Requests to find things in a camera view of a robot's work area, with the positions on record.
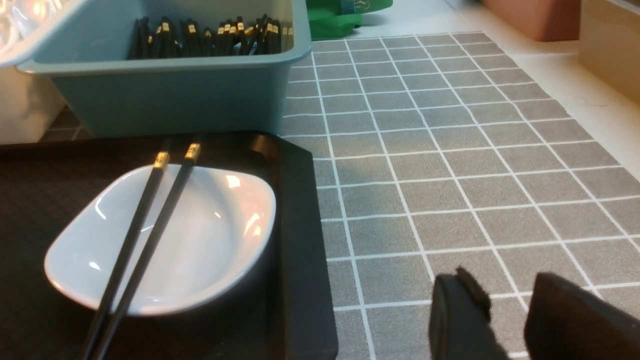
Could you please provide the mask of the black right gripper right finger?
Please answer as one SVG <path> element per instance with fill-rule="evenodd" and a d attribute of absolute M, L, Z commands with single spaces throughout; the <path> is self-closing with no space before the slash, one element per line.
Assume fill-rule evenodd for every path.
<path fill-rule="evenodd" d="M 535 277 L 524 328 L 531 360 L 638 360 L 640 322 L 552 272 Z"/>

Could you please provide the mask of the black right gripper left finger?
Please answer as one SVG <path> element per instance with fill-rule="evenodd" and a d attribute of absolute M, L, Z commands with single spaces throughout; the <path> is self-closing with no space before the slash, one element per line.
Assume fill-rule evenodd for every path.
<path fill-rule="evenodd" d="M 429 319 L 432 360 L 507 360 L 491 326 L 489 294 L 464 267 L 435 277 Z"/>

